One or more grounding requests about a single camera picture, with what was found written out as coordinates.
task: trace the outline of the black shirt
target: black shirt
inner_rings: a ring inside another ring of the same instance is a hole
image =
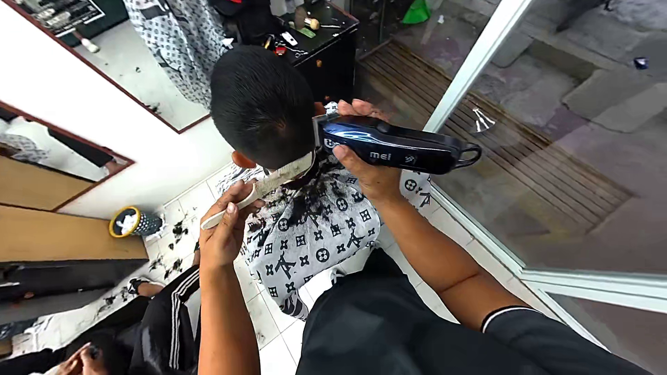
[[[649,374],[528,308],[509,306],[483,332],[435,315],[407,277],[344,277],[317,299],[297,375]]]

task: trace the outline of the mirror frame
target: mirror frame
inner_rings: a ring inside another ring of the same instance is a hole
[[[195,120],[193,123],[190,123],[189,125],[185,126],[183,129],[180,129],[180,130],[176,129],[172,124],[167,122],[167,120],[162,118],[162,116],[160,116],[157,113],[150,110],[150,108],[148,108],[148,106],[146,106],[146,104],[142,103],[134,95],[132,95],[128,90],[124,89],[122,86],[120,86],[118,83],[116,83],[116,81],[114,81],[111,77],[106,75],[106,73],[104,73],[102,70],[100,70],[99,68],[94,66],[90,61],[84,59],[83,56],[81,56],[78,52],[76,52],[76,50],[74,50],[74,48],[68,46],[67,44],[65,44],[65,42],[63,42],[62,40],[57,38],[54,34],[52,34],[52,32],[50,32],[46,27],[42,26],[36,19],[32,18],[30,16],[30,14],[28,14],[26,11],[24,11],[20,6],[18,6],[12,0],[2,0],[2,1],[5,4],[9,5],[10,8],[12,8],[16,12],[18,12],[18,14],[23,16],[23,18],[27,19],[30,23],[32,23],[38,29],[42,30],[42,32],[44,32],[44,34],[48,35],[51,39],[56,41],[56,43],[60,44],[60,46],[62,46],[62,48],[65,48],[66,50],[68,50],[72,55],[76,56],[76,58],[78,58],[79,60],[81,60],[81,62],[86,64],[86,66],[88,66],[90,69],[94,70],[97,74],[101,75],[102,78],[106,79],[110,84],[114,85],[122,93],[126,94],[128,97],[130,97],[130,99],[134,100],[134,102],[136,104],[140,105],[142,108],[144,108],[150,114],[155,116],[155,118],[157,118],[158,120],[162,121],[166,126],[168,126],[171,130],[175,131],[176,133],[182,134],[183,132],[187,131],[188,129],[191,129],[193,126],[197,125],[198,123],[201,123],[202,121],[211,117],[211,114],[207,113],[206,115],[199,118],[198,120]]]
[[[92,147],[95,147],[95,148],[97,148],[97,149],[100,149],[100,150],[104,151],[105,153],[108,153],[108,154],[113,155],[113,156],[116,156],[116,157],[120,157],[121,159],[127,161],[127,163],[126,163],[125,165],[123,165],[123,167],[122,167],[121,169],[119,169],[117,172],[115,172],[115,173],[113,173],[113,174],[110,173],[110,174],[104,176],[104,177],[103,177],[101,180],[99,180],[99,181],[94,181],[89,187],[85,188],[84,190],[81,190],[79,193],[77,193],[77,194],[75,194],[74,196],[68,198],[68,199],[65,200],[63,203],[61,203],[61,204],[59,204],[58,206],[56,206],[55,208],[53,208],[53,209],[51,210],[51,212],[58,212],[61,208],[63,208],[63,207],[65,207],[66,205],[70,204],[71,202],[73,202],[74,200],[76,200],[78,197],[81,197],[83,194],[86,194],[87,192],[90,192],[92,189],[94,189],[94,188],[96,188],[97,186],[99,186],[99,184],[101,184],[101,183],[103,183],[103,182],[105,182],[105,181],[108,181],[110,178],[112,178],[113,176],[115,176],[115,175],[121,173],[122,171],[125,170],[125,168],[127,168],[127,167],[129,167],[129,166],[131,166],[131,165],[133,165],[133,164],[135,163],[134,160],[132,160],[132,159],[130,159],[130,158],[124,156],[124,155],[121,155],[121,154],[119,154],[119,153],[113,151],[112,149],[109,149],[109,148],[107,148],[107,147],[100,146],[100,145],[98,145],[98,144],[96,144],[96,143],[93,143],[93,142],[89,141],[88,139],[79,137],[79,136],[76,135],[76,134],[72,134],[71,132],[69,132],[69,131],[67,131],[67,130],[64,130],[63,128],[58,127],[58,126],[56,126],[56,125],[53,125],[52,123],[50,123],[50,122],[48,122],[48,121],[44,121],[44,120],[42,120],[42,119],[40,119],[40,118],[38,118],[38,117],[35,117],[35,116],[30,115],[30,114],[28,114],[28,113],[25,113],[24,111],[21,111],[20,109],[18,109],[18,108],[16,108],[16,107],[13,107],[13,106],[11,106],[11,105],[5,103],[4,101],[0,101],[0,107],[3,108],[3,109],[6,109],[7,111],[10,111],[10,112],[14,113],[15,115],[24,117],[25,119],[28,119],[28,120],[30,120],[30,121],[34,121],[34,122],[39,123],[39,124],[41,124],[41,125],[44,125],[45,127],[48,127],[49,129],[53,129],[53,130],[55,130],[55,131],[57,131],[57,132],[59,132],[59,133],[62,133],[63,135],[66,135],[67,137],[76,139],[76,140],[79,141],[79,142],[85,143],[85,144],[87,144],[87,145],[89,145],[89,146],[92,146]],[[21,206],[14,206],[14,205],[11,205],[11,204],[2,204],[2,203],[0,203],[0,206],[21,207]],[[47,210],[39,210],[39,209],[36,209],[36,208],[31,208],[31,210],[47,211]]]

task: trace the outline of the white door frame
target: white door frame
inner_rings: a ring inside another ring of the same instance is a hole
[[[429,118],[425,131],[438,132],[468,93],[473,82],[527,13],[533,0],[502,0],[463,65]],[[442,189],[433,185],[433,198],[461,223],[481,245],[521,280],[554,313],[583,337],[604,348],[595,336],[574,319],[549,293],[584,298],[619,306],[667,314],[667,278],[613,272],[571,272],[526,269],[510,249],[470,217]]]
[[[502,43],[518,25],[533,0],[502,0],[472,46],[452,83],[424,126],[424,131],[437,133],[473,82],[496,54]]]

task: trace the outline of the white comb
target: white comb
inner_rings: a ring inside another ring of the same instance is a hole
[[[244,200],[237,203],[236,206],[238,206],[240,210],[245,206],[248,206],[255,200],[258,200],[263,196],[267,195],[268,193],[272,192],[273,190],[277,189],[283,183],[290,182],[299,174],[308,171],[310,167],[313,165],[314,161],[315,161],[315,152],[311,151],[305,156],[296,159],[295,161],[285,165],[284,167],[281,167],[271,172],[271,174],[266,176],[266,178],[263,178],[255,182],[252,186],[252,192],[250,193],[250,195],[247,196]],[[223,210],[211,216],[210,218],[206,219],[206,221],[201,223],[201,228],[203,230],[211,229],[215,227],[217,224],[220,224],[220,221],[222,221],[222,217],[224,214],[225,211]]]

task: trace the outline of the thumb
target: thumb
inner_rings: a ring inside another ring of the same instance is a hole
[[[344,145],[337,145],[333,148],[333,154],[338,158],[341,164],[357,177],[363,177],[368,173],[372,166],[362,160],[351,148]]]
[[[94,350],[97,352],[96,358],[93,358],[91,356],[91,349],[94,348]],[[102,352],[100,349],[97,347],[94,347],[92,344],[88,344],[88,347],[84,350],[81,351],[81,361],[83,362],[84,367],[95,367],[95,361],[98,359],[101,359],[102,357]]]
[[[225,214],[220,221],[220,224],[215,228],[215,233],[212,237],[216,238],[226,238],[230,235],[231,231],[236,224],[236,219],[239,217],[239,208],[235,204],[229,202],[227,208],[225,208]]]

